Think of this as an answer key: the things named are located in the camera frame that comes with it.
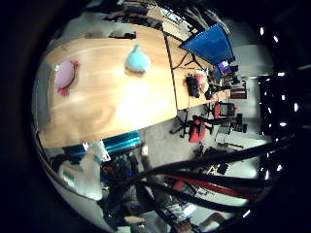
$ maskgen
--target blue monitor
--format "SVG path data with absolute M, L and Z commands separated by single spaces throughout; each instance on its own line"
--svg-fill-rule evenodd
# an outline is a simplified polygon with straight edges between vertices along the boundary
M 229 39 L 220 24 L 215 24 L 184 41 L 180 48 L 217 66 L 223 61 L 234 60 Z
M 231 73 L 231 68 L 227 61 L 222 61 L 221 63 L 218 64 L 218 67 L 220 68 L 222 74 L 229 74 Z

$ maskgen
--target wooden table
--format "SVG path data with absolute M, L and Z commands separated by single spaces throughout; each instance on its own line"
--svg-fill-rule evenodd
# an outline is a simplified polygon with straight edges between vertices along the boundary
M 178 46 L 181 44 L 179 40 L 176 40 L 169 36 L 167 37 L 167 39 L 168 39 L 168 45 L 169 45 L 171 58 L 172 58 L 172 66 L 176 67 L 182 60 L 183 56 L 186 54 L 186 51 L 178 48 Z M 213 69 L 213 66 L 209 64 L 207 61 L 204 61 L 203 59 L 199 57 L 197 57 L 196 60 L 203 67 L 208 67 L 209 69 Z M 173 71 L 177 108 L 179 110 L 195 107 L 195 106 L 206 104 L 206 103 L 215 102 L 218 100 L 221 101 L 221 100 L 229 98 L 230 96 L 229 90 L 218 92 L 218 94 L 215 94 L 213 98 L 210 100 L 206 100 L 202 92 L 200 93 L 199 98 L 189 96 L 187 84 L 185 82 L 186 74 L 193 73 L 195 69 L 199 68 L 199 66 L 195 64 L 194 62 L 185 67 L 185 64 L 189 61 L 191 61 L 190 54 L 187 55 L 181 67 Z
M 177 114 L 174 86 L 162 32 L 131 25 L 137 39 L 77 39 L 53 50 L 46 61 L 54 67 L 78 59 L 69 96 L 52 88 L 51 119 L 40 139 L 45 148 L 100 140 L 144 128 Z M 139 42 L 152 61 L 145 74 L 130 72 L 124 62 Z M 53 85 L 55 73 L 52 72 Z

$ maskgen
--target red object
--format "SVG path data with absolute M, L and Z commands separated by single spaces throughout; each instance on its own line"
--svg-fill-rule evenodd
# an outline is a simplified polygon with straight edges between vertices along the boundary
M 203 84 L 206 83 L 206 75 L 204 74 L 195 74 L 195 78 L 198 84 Z
M 175 184 L 174 184 L 174 186 L 173 186 L 173 188 L 175 189 L 175 190 L 181 190 L 182 188 L 183 188 L 183 186 L 184 186 L 184 184 L 185 183 L 183 183 L 183 182 L 176 182 Z
M 214 105 L 214 118 L 219 118 L 221 117 L 221 104 L 216 103 Z
M 222 187 L 222 186 L 218 186 L 215 185 L 213 183 L 207 183 L 207 182 L 203 182 L 203 181 L 197 181 L 197 180 L 193 180 L 193 179 L 188 179 L 188 178 L 182 178 L 182 177 L 178 177 L 178 176 L 172 176 L 172 175 L 166 175 L 166 177 L 169 178 L 174 178 L 183 182 L 187 182 L 187 183 L 193 183 L 196 185 L 199 185 L 201 187 L 206 187 L 212 191 L 216 191 L 218 193 L 221 194 L 225 194 L 228 196 L 233 196 L 233 197 L 238 197 L 238 198 L 244 198 L 244 199 L 248 199 L 248 200 L 252 200 L 255 201 L 257 199 L 257 193 L 254 192 L 247 192 L 247 191 L 237 191 L 237 190 L 233 190 L 230 188 L 226 188 L 226 187 Z
M 201 142 L 202 139 L 204 138 L 205 133 L 206 133 L 205 124 L 203 125 L 204 126 L 203 131 L 201 132 L 201 134 L 199 134 L 201 123 L 204 124 L 204 122 L 201 122 L 201 120 L 196 119 L 194 121 L 194 125 L 192 125 L 190 127 L 190 133 L 189 133 L 189 142 L 190 143 Z

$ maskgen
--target black chair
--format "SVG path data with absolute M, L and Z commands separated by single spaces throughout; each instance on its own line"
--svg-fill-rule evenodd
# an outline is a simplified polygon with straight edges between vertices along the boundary
M 183 134 L 180 135 L 181 138 L 185 138 L 185 135 L 187 134 L 186 128 L 189 127 L 188 126 L 188 111 L 184 110 L 184 112 L 186 113 L 184 120 L 182 120 L 179 116 L 176 116 L 176 119 L 178 119 L 178 121 L 179 121 L 180 127 L 177 128 L 176 130 L 170 130 L 169 131 L 170 134 L 176 134 L 179 131 L 183 130 Z
M 180 137 L 185 138 L 185 135 L 189 133 L 191 143 L 199 142 L 202 140 L 206 129 L 209 129 L 210 134 L 212 134 L 214 125 L 219 125 L 231 121 L 231 117 L 208 119 L 203 116 L 192 116 L 192 120 L 188 120 L 188 111 L 184 110 L 184 112 L 186 113 L 184 120 L 176 116 L 176 119 L 179 120 L 180 127 L 176 130 L 170 130 L 169 132 L 170 134 L 176 134 L 183 130 L 183 134 L 181 134 Z
M 233 103 L 216 102 L 212 105 L 209 103 L 208 107 L 205 105 L 205 108 L 207 113 L 204 113 L 204 115 L 207 114 L 209 116 L 212 113 L 214 118 L 235 116 L 235 106 Z

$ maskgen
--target ceiling light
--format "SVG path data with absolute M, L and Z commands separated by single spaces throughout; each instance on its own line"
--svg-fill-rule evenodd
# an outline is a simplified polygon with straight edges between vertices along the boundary
M 268 171 L 268 170 L 266 170 L 266 172 L 265 172 L 264 179 L 265 179 L 265 180 L 268 180 L 268 179 L 269 179 L 269 171 Z
M 249 215 L 250 212 L 251 212 L 251 210 L 248 210 L 247 213 L 245 213 L 245 214 L 243 215 L 243 217 L 246 217 L 247 215 Z
M 283 169 L 282 165 L 279 164 L 276 170 L 277 170 L 278 172 L 280 172 L 282 169 Z
M 297 104 L 297 103 L 294 103 L 294 111 L 295 111 L 295 112 L 297 112 L 297 111 L 298 111 L 298 109 L 299 109 L 298 104 Z
M 274 39 L 274 41 L 275 41 L 276 43 L 279 42 L 279 38 L 277 38 L 276 36 L 273 36 L 273 39 Z

